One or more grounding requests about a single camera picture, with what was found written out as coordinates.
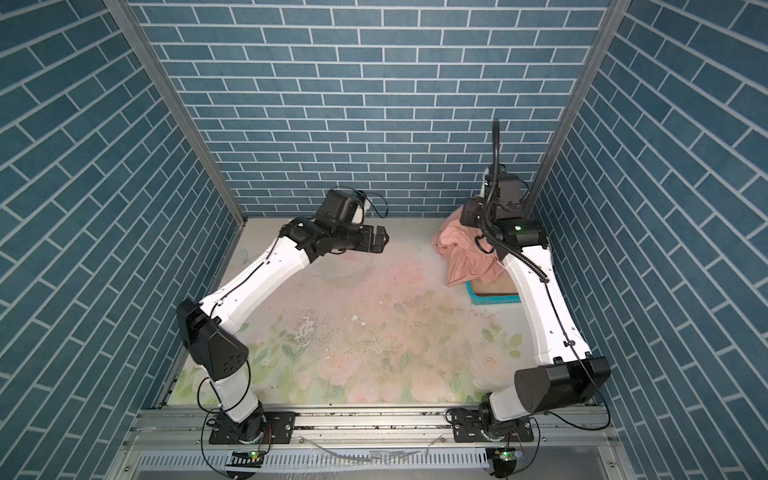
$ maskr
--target mounting plate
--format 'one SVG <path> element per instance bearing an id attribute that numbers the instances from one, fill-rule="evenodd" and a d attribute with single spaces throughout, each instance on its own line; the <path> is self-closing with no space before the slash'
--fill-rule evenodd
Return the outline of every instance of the mounting plate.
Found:
<path id="1" fill-rule="evenodd" d="M 291 435 L 293 434 L 293 422 L 296 420 L 295 412 L 265 412 L 266 418 L 265 429 L 267 431 L 272 427 L 272 444 L 273 445 L 286 445 L 290 443 Z M 243 445 L 237 439 L 234 439 L 228 435 L 226 429 L 213 430 L 210 433 L 208 443 L 211 445 Z M 266 447 L 268 441 L 264 439 L 263 446 Z"/>
<path id="2" fill-rule="evenodd" d="M 480 414 L 476 410 L 462 410 L 458 413 L 449 412 L 448 416 L 453 422 L 458 424 L 453 425 L 453 440 L 456 443 L 475 443 L 475 442 L 500 442 L 506 441 L 506 437 L 495 439 L 487 436 L 481 428 Z M 533 430 L 531 424 L 526 421 L 512 421 L 510 431 L 513 432 L 510 443 L 516 442 L 515 434 L 521 442 L 533 442 Z"/>

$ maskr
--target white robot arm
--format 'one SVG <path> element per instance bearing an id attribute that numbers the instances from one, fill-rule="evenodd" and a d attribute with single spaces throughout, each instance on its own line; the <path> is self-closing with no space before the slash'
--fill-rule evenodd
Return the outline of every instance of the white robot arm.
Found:
<path id="1" fill-rule="evenodd" d="M 520 214 L 520 185 L 516 174 L 498 161 L 500 128 L 493 122 L 493 165 L 481 196 L 469 199 L 461 223 L 477 227 L 492 245 L 518 287 L 535 338 L 536 367 L 515 372 L 515 382 L 487 395 L 480 403 L 482 430 L 505 435 L 516 419 L 585 402 L 605 383 L 611 369 L 605 357 L 595 357 L 574 324 L 554 276 L 548 238 L 540 223 Z"/>
<path id="2" fill-rule="evenodd" d="M 329 191 L 312 219 L 283 226 L 270 248 L 229 283 L 200 302 L 177 309 L 182 342 L 208 374 L 221 403 L 230 436 L 243 443 L 263 434 L 263 409 L 250 390 L 248 348 L 238 339 L 245 319 L 294 273 L 326 253 L 381 253 L 389 241 L 384 227 L 363 225 L 369 200 L 363 192 Z"/>

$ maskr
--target wire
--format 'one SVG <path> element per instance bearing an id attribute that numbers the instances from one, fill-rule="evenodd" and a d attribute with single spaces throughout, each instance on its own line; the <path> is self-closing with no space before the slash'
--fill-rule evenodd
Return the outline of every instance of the wire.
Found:
<path id="1" fill-rule="evenodd" d="M 538 455 L 538 449 L 541 446 L 541 427 L 538 426 L 538 420 L 536 419 L 536 417 L 531 417 L 531 421 L 536 422 L 536 431 L 538 432 L 538 435 L 537 435 L 538 439 L 536 440 L 536 450 L 533 452 L 533 457 L 531 457 L 531 461 L 528 462 L 528 464 L 526 464 L 525 467 L 520 468 L 516 472 L 512 472 L 511 475 L 507 475 L 507 478 L 513 475 L 517 475 L 518 473 L 523 472 L 525 470 L 528 470 L 531 467 L 531 465 L 533 465 L 533 462 L 536 461 L 536 455 Z"/>
<path id="2" fill-rule="evenodd" d="M 427 455 L 429 455 L 429 449 L 435 443 L 437 443 L 438 440 L 440 440 L 442 438 L 442 436 L 443 436 L 443 434 L 441 433 L 438 438 L 432 440 L 432 442 L 430 442 L 429 445 L 426 446 L 426 448 L 423 451 L 423 455 L 425 457 Z M 316 446 L 318 449 L 323 450 L 328 455 L 331 455 L 332 457 L 340 458 L 342 460 L 348 460 L 350 462 L 360 462 L 360 463 L 371 463 L 374 460 L 380 460 L 380 458 L 373 458 L 370 455 L 367 456 L 367 457 L 354 457 L 354 456 L 351 456 L 351 455 L 342 455 L 340 453 L 334 452 L 333 450 L 327 449 L 326 447 L 324 447 L 324 446 L 318 444 L 317 442 L 314 442 L 313 440 L 310 440 L 310 439 L 308 439 L 306 437 L 299 437 L 299 438 L 302 439 L 304 442 L 307 442 L 307 443 L 309 443 L 311 445 Z M 397 454 L 389 456 L 384 463 L 385 463 L 385 465 L 388 465 L 392 460 L 396 460 L 398 458 L 409 457 L 411 455 L 416 455 L 417 453 L 420 453 L 420 452 L 421 452 L 421 450 L 414 450 L 413 452 L 397 453 Z"/>
<path id="3" fill-rule="evenodd" d="M 203 411 L 205 412 L 205 419 L 203 420 L 203 426 L 202 426 L 202 428 L 200 428 L 200 454 L 203 456 L 203 460 L 205 460 L 205 464 L 206 464 L 206 465 L 208 465 L 208 467 L 209 467 L 211 470 L 213 470 L 214 472 L 216 472 L 216 473 L 217 473 L 217 474 L 219 474 L 219 475 L 222 475 L 222 476 L 224 476 L 224 477 L 227 477 L 227 478 L 229 478 L 230 480 L 231 480 L 231 477 L 230 477 L 229 475 L 227 475 L 227 474 L 225 474 L 225 473 L 222 473 L 222 472 L 220 472 L 219 470 L 217 470 L 216 468 L 214 468 L 214 466 L 213 466 L 213 465 L 211 465 L 211 464 L 210 464 L 210 462 L 208 461 L 208 458 L 206 458 L 206 456 L 205 456 L 205 450 L 204 450 L 204 448 L 203 448 L 203 434 L 204 434 L 204 432 L 205 432 L 205 425 L 208 423 L 208 416 L 209 416 L 209 415 L 211 415 L 211 414 L 215 414 L 215 413 L 226 413 L 226 412 L 229 412 L 231 409 L 234 409 L 234 408 L 235 408 L 235 407 L 237 407 L 237 406 L 238 406 L 240 403 L 242 403 L 242 402 L 243 402 L 243 400 L 245 400 L 245 397 L 248 395 L 248 392 L 250 391 L 250 380 L 251 380 L 251 377 L 250 377 L 250 364 L 248 363 L 248 361 L 247 361 L 247 360 L 246 360 L 245 364 L 246 364 L 246 366 L 248 367 L 248 383 L 247 383 L 247 387 L 246 387 L 246 389 L 245 389 L 245 392 L 243 392 L 243 396 L 241 396 L 241 397 L 240 397 L 240 400 L 237 400 L 237 403 L 235 403 L 234 405 L 232 405 L 232 406 L 231 406 L 230 408 L 228 408 L 228 409 L 224 409 L 224 410 L 222 410 L 221 408 L 219 408 L 219 409 L 211 409 L 211 410 L 208 410 L 208 409 L 205 409 L 205 408 L 203 408 L 203 406 L 200 404 L 200 389 L 203 387 L 203 383 L 204 383 L 206 380 L 210 380 L 210 378 L 208 378 L 208 377 L 204 378 L 204 379 L 203 379 L 203 381 L 202 381 L 202 382 L 200 382 L 200 385 L 198 385 L 198 386 L 197 386 L 197 407 L 198 407 L 200 410 L 203 410 Z M 272 448 L 272 426 L 270 425 L 270 446 L 269 446 L 269 448 L 267 449 L 267 451 L 266 451 L 266 452 L 264 452 L 263 454 L 264 454 L 264 455 L 266 455 L 267 453 L 269 453 L 269 451 L 270 451 L 270 449 L 271 449 L 271 448 Z"/>
<path id="4" fill-rule="evenodd" d="M 526 257 L 522 252 L 518 252 L 516 249 L 508 245 L 505 241 L 497 238 L 496 235 L 494 235 L 491 232 L 491 228 L 492 228 L 491 206 L 492 204 L 495 204 L 498 201 L 498 191 L 497 191 L 498 190 L 498 172 L 501 168 L 501 165 L 498 162 L 499 151 L 501 150 L 501 130 L 499 127 L 498 119 L 493 120 L 492 140 L 493 140 L 493 165 L 491 169 L 491 172 L 492 172 L 491 181 L 488 185 L 488 188 L 485 191 L 485 202 L 483 202 L 483 207 L 482 207 L 480 231 L 483 233 L 483 235 L 485 235 L 486 240 L 493 247 L 500 248 L 501 250 L 504 250 L 505 252 L 509 253 L 513 257 L 517 258 L 518 260 L 523 262 L 525 266 L 531 269 L 531 271 L 536 273 L 536 275 L 541 279 L 542 282 L 548 282 L 549 279 L 547 278 L 547 274 L 540 268 L 539 265 L 536 265 L 535 263 L 533 263 L 531 259 Z"/>
<path id="5" fill-rule="evenodd" d="M 455 427 L 455 426 L 457 426 L 457 425 L 458 425 L 458 426 L 461 426 L 461 425 L 462 425 L 462 422 L 460 422 L 459 420 L 449 420 L 449 419 L 448 419 L 448 415 L 449 415 L 449 414 L 450 414 L 450 415 L 452 415 L 452 416 L 455 416 L 455 417 L 457 417 L 457 418 L 458 418 L 458 415 L 456 415 L 457 413 L 463 413 L 463 414 L 465 414 L 465 415 L 467 415 L 467 416 L 474 416 L 474 415 L 476 415 L 476 413 L 475 413 L 475 412 L 473 412 L 473 411 L 471 411 L 471 410 L 469 410 L 469 409 L 465 409 L 465 408 L 463 408 L 463 407 L 453 407 L 453 408 L 451 408 L 451 409 L 447 409 L 447 410 L 445 410 L 445 411 L 443 412 L 442 416 L 443 416 L 443 418 L 445 419 L 445 421 L 446 421 L 446 422 L 447 422 L 447 423 L 448 423 L 450 426 L 452 426 L 452 427 Z M 477 428 L 481 428 L 481 426 L 480 426 L 480 421 L 477 421 L 477 422 L 473 422 L 473 426 L 475 426 L 475 427 L 477 427 Z"/>
<path id="6" fill-rule="evenodd" d="M 515 432 L 514 430 L 510 430 L 509 433 L 507 434 L 507 448 L 509 448 L 509 440 L 510 440 L 510 437 L 512 437 L 512 434 L 515 434 L 515 438 L 518 440 L 518 444 L 520 445 L 520 451 L 525 454 L 525 450 L 523 449 L 523 442 L 522 440 L 520 440 L 520 435 L 518 435 L 518 433 Z"/>
<path id="7" fill-rule="evenodd" d="M 200 388 L 202 388 L 203 382 L 205 382 L 206 380 L 210 380 L 209 377 L 205 377 L 203 379 L 203 381 L 200 382 L 200 385 L 197 386 L 197 408 L 199 408 L 200 410 L 202 410 L 202 411 L 204 411 L 206 413 L 212 413 L 212 414 L 213 413 L 219 413 L 219 412 L 226 413 L 226 412 L 229 412 L 230 410 L 234 409 L 235 407 L 237 407 L 240 403 L 242 403 L 243 400 L 245 400 L 246 395 L 248 395 L 248 392 L 250 391 L 250 364 L 248 363 L 247 359 L 245 361 L 245 366 L 248 368 L 248 384 L 247 384 L 248 387 L 246 387 L 245 392 L 243 392 L 243 396 L 240 397 L 240 400 L 237 400 L 237 403 L 235 403 L 234 405 L 232 405 L 230 408 L 228 408 L 226 410 L 222 410 L 222 409 L 206 410 L 205 408 L 203 408 L 203 406 L 200 404 Z"/>
<path id="8" fill-rule="evenodd" d="M 381 195 L 380 193 L 378 193 L 378 192 L 371 192 L 369 194 L 369 193 L 365 192 L 364 190 L 359 190 L 357 188 L 349 187 L 347 185 L 337 185 L 336 187 L 332 188 L 331 190 L 335 190 L 337 188 L 346 188 L 347 190 L 351 190 L 351 191 L 355 192 L 356 194 L 358 194 L 359 196 L 361 196 L 363 198 L 363 200 L 368 200 L 368 203 L 371 204 L 371 208 L 373 209 L 373 211 L 376 212 L 376 215 L 379 218 L 387 218 L 389 216 L 389 202 L 387 202 L 386 198 L 384 198 L 384 196 Z M 381 214 L 381 212 L 379 212 L 379 209 L 376 208 L 376 205 L 374 205 L 373 202 L 371 201 L 371 197 L 370 197 L 371 195 L 376 195 L 377 197 L 379 197 L 382 200 L 384 200 L 384 207 L 386 209 L 384 210 L 384 214 L 383 215 Z"/>
<path id="9" fill-rule="evenodd" d="M 558 315 L 558 310 L 554 307 L 554 302 L 552 301 L 552 295 L 549 293 L 549 285 L 545 283 L 544 284 L 544 288 L 547 290 L 547 298 L 549 298 L 549 304 L 552 305 L 552 311 L 554 312 L 554 317 L 555 317 L 555 319 L 557 319 L 558 325 L 560 325 L 560 330 L 562 330 L 562 332 L 563 332 L 563 336 L 565 337 L 565 341 L 568 343 L 568 346 L 571 347 L 571 351 L 573 352 L 574 357 L 576 357 L 576 360 L 578 360 L 578 362 L 581 364 L 581 368 L 584 369 L 584 373 L 587 374 L 587 377 L 589 378 L 589 381 L 592 382 L 592 385 L 594 385 L 594 391 L 600 396 L 600 400 L 603 402 L 603 405 L 605 406 L 605 413 L 608 415 L 608 419 L 605 422 L 605 425 L 603 425 L 603 426 L 600 426 L 600 427 L 585 427 L 585 426 L 582 426 L 582 425 L 576 425 L 575 423 L 571 423 L 568 420 L 564 419 L 563 417 L 559 416 L 555 412 L 547 411 L 546 413 L 551 413 L 552 415 L 558 417 L 563 422 L 565 422 L 565 423 L 569 424 L 570 426 L 572 426 L 572 427 L 574 427 L 576 429 L 579 429 L 579 430 L 587 430 L 589 432 L 596 432 L 598 430 L 606 429 L 606 428 L 608 428 L 608 426 L 611 425 L 611 408 L 608 407 L 608 403 L 605 401 L 605 397 L 603 397 L 603 394 L 600 392 L 600 389 L 598 388 L 598 384 L 592 378 L 592 375 L 589 373 L 589 370 L 587 370 L 587 366 L 584 364 L 584 362 L 581 361 L 581 358 L 579 358 L 579 355 L 576 353 L 576 349 L 573 346 L 573 342 L 568 337 L 568 333 L 565 331 L 565 327 L 563 327 L 563 322 L 560 321 L 560 316 Z"/>
<path id="10" fill-rule="evenodd" d="M 210 309 L 210 315 L 209 315 L 209 317 L 210 317 L 210 318 L 215 318 L 215 317 L 214 317 L 214 310 L 215 310 L 215 309 L 216 309 L 216 307 L 218 306 L 218 303 L 219 303 L 219 302 L 222 302 L 222 301 L 223 301 L 225 298 L 227 298 L 227 297 L 230 295 L 230 293 L 232 293 L 232 292 L 234 292 L 235 290 L 237 290 L 237 289 L 239 289 L 240 287 L 242 287 L 242 286 L 243 286 L 243 284 L 244 284 L 245 282 L 247 282 L 248 280 L 250 280 L 250 278 L 253 276 L 253 274 L 254 274 L 254 273 L 256 273 L 256 271 L 257 271 L 259 268 L 261 268 L 261 267 L 262 267 L 262 266 L 263 266 L 263 265 L 264 265 L 264 264 L 265 264 L 265 263 L 266 263 L 266 262 L 267 262 L 267 261 L 270 259 L 270 257 L 272 256 L 272 252 L 273 252 L 273 251 L 275 251 L 275 247 L 277 246 L 277 242 L 278 242 L 279 240 L 280 240 L 280 238 L 279 238 L 279 237 L 277 237 L 277 238 L 275 239 L 274 243 L 272 243 L 272 248 L 270 248 L 270 252 L 269 252 L 269 253 L 266 255 L 266 257 L 264 257 L 264 260 L 261 260 L 261 263 L 259 264 L 259 266 L 257 266 L 255 269 L 253 269 L 253 272 L 251 272 L 251 273 L 248 273 L 248 276 L 246 276 L 246 277 L 245 277 L 245 279 L 244 279 L 242 282 L 240 282 L 240 283 L 238 283 L 236 286 L 232 287 L 232 290 L 230 290 L 229 292 L 226 292 L 226 293 L 225 293 L 225 294 L 224 294 L 224 295 L 223 295 L 221 298 L 219 298 L 219 300 L 217 300 L 217 301 L 214 303 L 214 306 L 213 306 L 213 307 Z"/>
<path id="11" fill-rule="evenodd" d="M 266 446 L 266 451 L 265 451 L 265 452 L 262 452 L 262 451 L 261 451 L 261 442 L 263 442 L 263 441 L 264 441 L 264 435 L 262 435 L 262 436 L 261 436 L 261 440 L 259 440 L 259 446 L 257 447 L 257 451 L 258 451 L 258 452 L 259 452 L 261 455 L 266 455 L 266 454 L 267 454 L 267 453 L 269 453 L 269 452 L 270 452 L 270 450 L 272 449 L 272 425 L 270 425 L 270 442 L 267 444 L 267 446 Z"/>
<path id="12" fill-rule="evenodd" d="M 227 475 L 226 473 L 222 473 L 218 468 L 214 468 L 213 465 L 210 464 L 208 461 L 208 458 L 205 456 L 205 450 L 203 450 L 203 433 L 205 432 L 205 425 L 208 423 L 208 416 L 210 415 L 210 412 L 206 410 L 205 414 L 205 420 L 203 420 L 203 428 L 200 429 L 200 454 L 203 456 L 203 460 L 205 461 L 205 464 L 208 465 L 208 468 L 216 472 L 217 474 L 228 478 L 229 480 L 232 480 L 232 477 Z"/>
<path id="13" fill-rule="evenodd" d="M 528 195 L 531 194 L 531 186 L 528 185 L 527 181 L 521 178 L 518 178 L 518 180 L 520 180 L 525 185 L 525 193 L 523 194 L 522 197 L 520 197 L 520 203 L 523 204 L 528 199 Z"/>

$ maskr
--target pink towel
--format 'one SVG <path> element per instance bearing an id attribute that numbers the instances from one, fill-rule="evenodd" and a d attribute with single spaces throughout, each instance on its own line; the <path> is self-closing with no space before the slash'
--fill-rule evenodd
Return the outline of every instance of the pink towel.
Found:
<path id="1" fill-rule="evenodd" d="M 496 253 L 486 255 L 475 245 L 475 237 L 481 234 L 480 229 L 465 227 L 459 223 L 462 208 L 453 212 L 432 238 L 432 244 L 438 253 L 448 261 L 448 276 L 445 284 L 456 286 L 479 278 L 490 283 L 504 273 L 504 268 L 498 262 Z M 484 238 L 480 244 L 485 250 L 491 246 Z"/>

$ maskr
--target blue brick wall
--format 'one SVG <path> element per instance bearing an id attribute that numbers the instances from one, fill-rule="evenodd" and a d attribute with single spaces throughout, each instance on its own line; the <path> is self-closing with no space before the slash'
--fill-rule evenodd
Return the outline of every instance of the blue brick wall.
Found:
<path id="1" fill-rule="evenodd" d="M 537 205 L 639 478 L 768 478 L 766 26 L 633 0 Z"/>
<path id="2" fill-rule="evenodd" d="M 0 478 L 91 478 L 235 226 L 101 0 L 0 2 L 0 72 Z"/>
<path id="3" fill-rule="evenodd" d="M 531 179 L 609 1 L 166 3 L 131 5 L 248 215 L 311 214 L 344 184 L 445 216 L 493 117 Z"/>

